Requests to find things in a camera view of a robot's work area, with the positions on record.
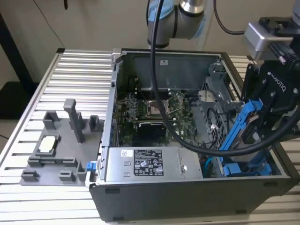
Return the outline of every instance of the black cord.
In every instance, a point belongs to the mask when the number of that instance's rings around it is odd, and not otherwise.
[[[8,137],[5,137],[5,136],[3,136],[3,135],[0,135],[0,137],[3,137],[3,138],[5,138],[5,139],[9,139]]]
[[[216,130],[213,130],[213,132],[216,133],[215,140],[212,142],[211,146],[208,149],[211,149],[218,141],[218,132]]]
[[[214,13],[217,19],[218,24],[220,25],[220,27],[222,28],[223,31],[225,31],[225,33],[227,34],[231,34],[231,35],[243,35],[245,32],[244,31],[232,31],[232,30],[228,30],[221,22],[220,17],[218,15],[217,12],[217,1],[214,0]]]
[[[150,0],[148,0],[147,3],[147,8],[146,8],[146,22],[147,22],[147,26],[148,26],[148,16],[149,16],[149,4],[150,4]]]
[[[61,39],[58,37],[58,35],[55,33],[55,31],[53,30],[53,28],[50,26],[48,20],[46,19],[44,13],[42,12],[41,8],[38,6],[37,2],[35,0],[33,0],[34,4],[36,4],[37,8],[39,9],[39,11],[41,12],[41,14],[43,15],[44,19],[46,20],[48,26],[50,27],[50,29],[53,31],[53,33],[55,34],[55,36],[57,37],[57,39],[60,41],[61,45],[65,48],[64,44],[62,43]]]
[[[284,136],[289,129],[291,129],[296,123],[298,123],[298,121],[300,120],[300,105],[298,105],[296,112],[290,117],[290,119],[282,127],[277,129],[272,136],[269,136],[268,138],[262,140],[261,142],[252,144],[247,147],[233,149],[233,150],[226,149],[226,150],[221,150],[221,151],[219,151],[217,149],[208,150],[208,149],[196,147],[196,146],[182,140],[181,137],[179,135],[177,135],[177,133],[174,131],[171,123],[169,122],[168,117],[165,113],[165,107],[160,100],[159,92],[158,92],[158,83],[157,83],[156,66],[155,66],[155,64],[156,64],[155,46],[156,46],[156,38],[157,38],[157,33],[158,33],[159,17],[160,17],[163,3],[164,3],[164,0],[158,0],[157,10],[155,13],[155,19],[154,19],[154,24],[153,24],[152,36],[151,36],[152,37],[151,49],[150,49],[151,80],[152,80],[152,85],[153,85],[154,97],[157,102],[157,107],[160,111],[162,119],[165,122],[165,125],[168,128],[170,134],[173,136],[173,138],[179,144],[181,144],[186,149],[189,149],[198,154],[217,156],[217,157],[243,156],[243,155],[248,155],[248,154],[263,150],[264,148],[269,147],[269,146],[273,145],[274,143],[277,143],[278,140],[282,136]]]

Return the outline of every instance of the aluminum extrusion table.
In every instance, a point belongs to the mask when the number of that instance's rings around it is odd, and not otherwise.
[[[47,110],[63,110],[66,98],[75,98],[84,118],[105,119],[111,79],[111,52],[65,50],[57,53],[37,91],[0,154],[0,222],[3,224],[105,224],[86,187],[21,186],[20,176],[44,128]],[[244,56],[231,56],[241,77],[248,63]],[[300,172],[300,139],[282,143]],[[137,221],[136,224],[300,224],[300,185],[284,196],[272,197],[250,216],[202,217]]]

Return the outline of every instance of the blue drive bracket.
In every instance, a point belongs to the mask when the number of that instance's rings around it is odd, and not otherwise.
[[[220,150],[229,150],[230,146],[232,145],[234,139],[237,137],[237,135],[239,134],[240,131],[242,131],[243,129],[245,129],[246,125],[247,125],[247,118],[250,115],[250,113],[252,112],[257,112],[259,110],[261,110],[261,108],[263,107],[263,104],[260,101],[252,101],[250,100],[249,102],[247,102],[244,107],[242,108],[238,118],[236,119],[232,129],[230,130],[228,136],[226,137],[222,147],[220,148]],[[240,170],[239,164],[237,162],[235,163],[229,163],[226,164],[223,167],[225,176],[238,176],[238,175],[244,175],[244,176],[251,176],[251,175],[255,175],[255,173],[243,173]]]
[[[220,150],[229,150],[231,144],[233,143],[236,136],[239,134],[241,130],[243,130],[247,125],[247,118],[250,113],[257,112],[261,110],[263,107],[263,104],[260,101],[252,101],[250,100],[247,102],[244,107],[242,108],[242,111],[240,112],[238,118],[236,119],[232,129],[230,130],[229,134],[227,135],[222,147]]]

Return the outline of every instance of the circuit board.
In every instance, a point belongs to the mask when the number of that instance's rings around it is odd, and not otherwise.
[[[170,91],[162,100],[175,132],[189,143],[198,144],[197,129],[185,92]],[[119,146],[179,146],[166,129],[155,100],[137,99],[129,93],[118,101]]]

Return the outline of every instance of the metal panel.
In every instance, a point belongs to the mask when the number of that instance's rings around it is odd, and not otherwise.
[[[69,70],[67,73],[52,73],[52,66],[55,67],[56,60],[66,63],[92,63],[104,64],[110,63],[110,52],[97,51],[79,51],[66,50],[62,55],[56,56],[52,62],[46,76],[41,82],[39,92],[31,101],[28,112],[20,119],[20,122],[12,134],[7,146],[5,147],[1,158],[6,155],[4,163],[0,167],[0,221],[2,224],[21,225],[40,225],[40,224],[104,224],[98,218],[98,212],[91,199],[90,193],[86,187],[31,187],[20,186],[20,171],[22,166],[26,166],[29,154],[33,151],[36,142],[33,137],[37,132],[43,129],[43,123],[40,121],[46,110],[51,110],[52,104],[60,107],[66,98],[75,98],[79,107],[83,109],[84,104],[90,105],[88,110],[82,111],[83,117],[88,118],[91,113],[95,113],[105,118],[106,111],[101,111],[101,107],[91,107],[93,104],[105,105],[108,100],[108,92],[97,91],[99,87],[91,86],[59,86],[49,93],[44,92],[49,87],[48,81],[52,78],[55,81],[72,82],[107,82],[110,80],[111,69],[103,73],[90,71],[86,67],[77,67],[85,69],[87,72],[78,72]],[[240,71],[244,71],[248,63],[254,63],[247,57],[231,57],[233,63]],[[72,69],[71,67],[60,67],[62,69]],[[43,110],[36,110],[36,106],[43,107]],[[67,117],[63,111],[59,111],[60,117]],[[32,137],[28,132],[36,132]],[[300,139],[282,143],[284,149],[300,172]],[[166,219],[153,220],[151,224],[249,224],[249,225],[295,225],[300,223],[300,185],[295,186],[288,194],[276,196],[268,199],[266,203],[258,207],[253,214],[249,216],[227,216],[227,217],[204,217],[204,218],[186,218],[186,219]],[[149,221],[138,221],[137,224],[149,224]]]

